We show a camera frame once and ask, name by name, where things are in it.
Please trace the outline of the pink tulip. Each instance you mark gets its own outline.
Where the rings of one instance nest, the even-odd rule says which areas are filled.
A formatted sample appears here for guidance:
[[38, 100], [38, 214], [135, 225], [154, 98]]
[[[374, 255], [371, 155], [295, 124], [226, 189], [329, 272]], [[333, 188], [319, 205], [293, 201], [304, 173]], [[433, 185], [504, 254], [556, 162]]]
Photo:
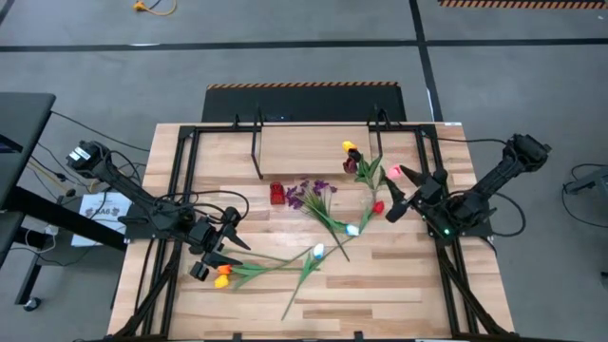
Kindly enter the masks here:
[[386, 186], [388, 189], [397, 189], [396, 181], [403, 176], [403, 172], [399, 165], [394, 165], [389, 169], [383, 166], [379, 167], [379, 176], [377, 186]]

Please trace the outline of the white printed paper sheet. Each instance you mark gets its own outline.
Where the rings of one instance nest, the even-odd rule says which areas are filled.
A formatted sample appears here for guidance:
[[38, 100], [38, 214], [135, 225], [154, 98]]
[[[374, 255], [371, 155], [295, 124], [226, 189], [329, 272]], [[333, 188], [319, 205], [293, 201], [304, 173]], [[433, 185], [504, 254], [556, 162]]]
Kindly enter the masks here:
[[124, 217], [132, 201], [117, 192], [103, 192], [94, 195], [83, 195], [79, 214], [87, 219], [82, 233], [74, 233], [72, 247], [92, 247], [102, 245], [99, 237], [112, 237], [117, 233], [122, 242], [126, 242], [125, 224], [119, 222]]

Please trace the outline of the clear glass vase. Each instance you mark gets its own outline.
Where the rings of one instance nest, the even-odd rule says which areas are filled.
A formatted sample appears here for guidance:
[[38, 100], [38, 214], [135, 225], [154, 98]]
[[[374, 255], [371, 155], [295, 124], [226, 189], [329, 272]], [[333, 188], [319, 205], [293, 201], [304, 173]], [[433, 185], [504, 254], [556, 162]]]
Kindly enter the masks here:
[[375, 181], [374, 179], [367, 178], [365, 180], [365, 184], [370, 191], [370, 206], [373, 206], [377, 202], [377, 194], [379, 192], [379, 188], [381, 187], [381, 183]]

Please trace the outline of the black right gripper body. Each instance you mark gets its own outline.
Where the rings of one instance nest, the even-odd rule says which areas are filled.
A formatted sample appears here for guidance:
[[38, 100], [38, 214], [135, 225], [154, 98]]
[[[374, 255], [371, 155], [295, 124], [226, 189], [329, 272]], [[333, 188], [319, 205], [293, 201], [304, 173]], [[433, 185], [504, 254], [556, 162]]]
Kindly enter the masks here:
[[426, 182], [417, 187], [417, 190], [408, 198], [405, 194], [405, 201], [402, 204], [394, 205], [385, 215], [386, 220], [391, 223], [400, 219], [409, 208], [415, 209], [421, 215], [425, 216], [427, 212], [437, 206], [445, 195], [445, 184], [447, 181], [447, 171], [439, 169], [427, 175]]

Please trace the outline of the orange black striped floor strip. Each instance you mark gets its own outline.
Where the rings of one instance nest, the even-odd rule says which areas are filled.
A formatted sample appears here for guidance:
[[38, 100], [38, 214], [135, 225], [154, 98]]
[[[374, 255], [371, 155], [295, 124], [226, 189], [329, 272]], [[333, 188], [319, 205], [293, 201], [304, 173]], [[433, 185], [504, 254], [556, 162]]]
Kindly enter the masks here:
[[438, 0], [446, 8], [606, 10], [608, 0]]

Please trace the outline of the black floor mat striped edge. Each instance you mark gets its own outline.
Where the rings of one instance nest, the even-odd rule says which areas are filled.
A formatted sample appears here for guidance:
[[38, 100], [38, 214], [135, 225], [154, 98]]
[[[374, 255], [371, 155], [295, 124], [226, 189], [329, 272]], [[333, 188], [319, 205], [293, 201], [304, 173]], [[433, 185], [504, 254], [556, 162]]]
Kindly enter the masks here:
[[211, 84], [201, 120], [250, 122], [364, 122], [378, 110], [390, 120], [407, 119], [401, 87], [394, 81]]

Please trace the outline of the white blue tulip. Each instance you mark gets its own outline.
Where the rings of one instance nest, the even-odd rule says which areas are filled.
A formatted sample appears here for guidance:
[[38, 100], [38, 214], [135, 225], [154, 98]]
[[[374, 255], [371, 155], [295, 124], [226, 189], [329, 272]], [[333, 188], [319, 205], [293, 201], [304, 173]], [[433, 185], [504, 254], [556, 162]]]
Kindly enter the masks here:
[[302, 284], [304, 283], [304, 281], [306, 280], [306, 278], [317, 269], [318, 264], [324, 259], [324, 253], [325, 253], [325, 245], [322, 243], [318, 243], [316, 244], [311, 250], [310, 252], [307, 254], [307, 258], [304, 262], [304, 265], [302, 267], [297, 285], [294, 289], [294, 292], [285, 308], [285, 311], [283, 312], [283, 315], [281, 316], [281, 319], [284, 320], [289, 312], [289, 310], [291, 309], [294, 301], [295, 301], [295, 297], [298, 293], [298, 291], [300, 290]]
[[333, 237], [337, 234], [345, 234], [349, 237], [358, 237], [360, 235], [360, 229], [354, 224], [344, 223], [332, 218], [325, 221], [325, 226]]

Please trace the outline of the wooden shelf with black frames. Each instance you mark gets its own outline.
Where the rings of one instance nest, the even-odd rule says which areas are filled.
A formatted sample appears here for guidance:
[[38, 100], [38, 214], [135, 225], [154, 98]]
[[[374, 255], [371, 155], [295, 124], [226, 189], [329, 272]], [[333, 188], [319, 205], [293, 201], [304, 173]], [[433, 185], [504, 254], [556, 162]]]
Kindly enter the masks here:
[[380, 156], [381, 130], [388, 124], [378, 107], [361, 123], [265, 123], [257, 112], [251, 157], [261, 179], [340, 175], [347, 158], [343, 143], [351, 141], [365, 157]]

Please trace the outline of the dark maroon tulip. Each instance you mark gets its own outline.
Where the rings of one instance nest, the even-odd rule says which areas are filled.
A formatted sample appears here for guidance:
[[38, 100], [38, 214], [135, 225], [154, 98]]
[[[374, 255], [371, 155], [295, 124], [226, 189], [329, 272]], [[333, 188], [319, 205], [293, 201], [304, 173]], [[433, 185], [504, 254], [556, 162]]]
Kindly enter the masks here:
[[361, 158], [360, 161], [356, 161], [352, 157], [348, 157], [343, 162], [344, 171], [347, 174], [354, 175], [355, 182], [365, 183], [369, 189], [374, 189], [374, 174], [379, 166], [381, 158], [376, 158], [372, 162], [365, 161], [364, 158]]

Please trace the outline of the orange tulip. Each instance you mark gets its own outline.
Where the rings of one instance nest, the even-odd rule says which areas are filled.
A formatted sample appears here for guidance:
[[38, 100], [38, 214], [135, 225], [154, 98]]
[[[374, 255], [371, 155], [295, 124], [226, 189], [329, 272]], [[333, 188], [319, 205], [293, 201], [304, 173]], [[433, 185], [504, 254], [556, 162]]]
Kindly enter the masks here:
[[305, 267], [275, 266], [265, 267], [256, 264], [243, 265], [223, 265], [218, 267], [221, 275], [234, 276], [239, 278], [254, 278], [272, 272], [295, 272], [295, 271], [320, 271], [319, 265]]

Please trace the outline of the black aluminium rig frame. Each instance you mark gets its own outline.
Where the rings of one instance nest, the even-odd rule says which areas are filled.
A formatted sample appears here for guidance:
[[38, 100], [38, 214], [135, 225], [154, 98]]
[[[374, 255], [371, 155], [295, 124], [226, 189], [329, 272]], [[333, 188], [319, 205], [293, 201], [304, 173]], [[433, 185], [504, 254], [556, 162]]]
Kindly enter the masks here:
[[240, 333], [244, 340], [444, 338], [450, 333], [435, 246], [419, 216], [408, 213], [390, 223], [373, 218], [361, 237], [344, 246], [347, 261], [332, 236], [311, 218], [270, 203], [270, 183], [255, 170], [252, 134], [206, 126], [195, 135], [189, 125], [160, 124], [155, 131], [144, 188], [162, 195], [184, 186], [183, 172], [194, 173], [198, 200], [235, 206], [243, 215], [237, 231], [250, 247], [231, 249], [305, 262], [318, 243], [324, 259], [298, 291], [286, 318], [283, 312], [301, 271], [261, 275], [233, 290], [216, 289], [212, 279], [190, 276], [196, 257], [183, 251], [177, 282], [165, 292], [174, 297], [171, 321], [163, 326], [158, 303], [150, 331], [171, 340], [220, 340]]

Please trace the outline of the yellow tulip with red base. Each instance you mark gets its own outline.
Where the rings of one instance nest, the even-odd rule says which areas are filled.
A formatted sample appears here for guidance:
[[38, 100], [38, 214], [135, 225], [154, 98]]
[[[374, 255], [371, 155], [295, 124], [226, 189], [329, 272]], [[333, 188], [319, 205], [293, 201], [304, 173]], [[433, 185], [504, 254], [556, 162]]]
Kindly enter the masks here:
[[358, 150], [358, 147], [353, 142], [342, 142], [342, 148], [346, 152], [347, 158], [352, 157], [357, 162], [359, 162], [361, 158], [364, 158], [363, 154]]

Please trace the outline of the plain yellow tulip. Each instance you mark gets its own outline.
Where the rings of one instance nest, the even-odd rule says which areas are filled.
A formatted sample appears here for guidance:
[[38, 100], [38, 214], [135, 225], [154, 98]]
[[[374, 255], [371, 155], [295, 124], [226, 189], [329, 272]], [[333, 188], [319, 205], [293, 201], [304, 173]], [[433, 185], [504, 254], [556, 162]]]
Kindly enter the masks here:
[[[294, 266], [295, 263], [295, 259], [291, 259], [287, 262], [278, 262], [275, 265], [263, 265], [263, 264], [256, 264], [256, 263], [243, 263], [243, 264], [256, 264], [256, 265], [261, 265], [261, 266], [265, 266], [265, 267], [275, 267], [275, 266], [289, 266], [289, 267], [296, 267]], [[234, 277], [233, 275], [221, 275], [218, 272], [218, 276], [216, 277], [215, 281], [214, 281], [214, 286], [216, 289], [223, 289], [223, 288], [228, 288], [229, 286], [232, 287], [233, 290], [236, 290], [240, 287], [242, 287], [245, 283], [253, 280], [254, 278], [239, 278], [239, 277]]]

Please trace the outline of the purple artificial flower bunch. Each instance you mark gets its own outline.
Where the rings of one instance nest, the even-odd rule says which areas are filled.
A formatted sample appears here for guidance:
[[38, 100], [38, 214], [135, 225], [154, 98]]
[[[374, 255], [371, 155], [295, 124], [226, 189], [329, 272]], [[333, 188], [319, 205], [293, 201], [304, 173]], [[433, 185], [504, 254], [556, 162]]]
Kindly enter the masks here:
[[325, 180], [305, 179], [300, 184], [286, 190], [288, 206], [299, 210], [311, 219], [318, 221], [332, 236], [336, 247], [347, 261], [350, 261], [338, 234], [346, 233], [346, 223], [331, 215], [332, 197], [337, 188]]

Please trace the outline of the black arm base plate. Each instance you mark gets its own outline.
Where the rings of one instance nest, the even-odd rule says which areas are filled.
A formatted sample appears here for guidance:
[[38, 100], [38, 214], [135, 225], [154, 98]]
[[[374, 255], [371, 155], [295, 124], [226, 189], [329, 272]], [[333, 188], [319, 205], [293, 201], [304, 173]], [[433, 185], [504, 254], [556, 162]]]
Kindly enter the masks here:
[[423, 216], [442, 239], [454, 239], [490, 236], [489, 217], [494, 212], [486, 200], [451, 199], [426, 207]]
[[118, 221], [125, 225], [125, 236], [131, 239], [172, 238], [189, 226], [188, 220], [166, 215], [122, 216], [118, 217]]

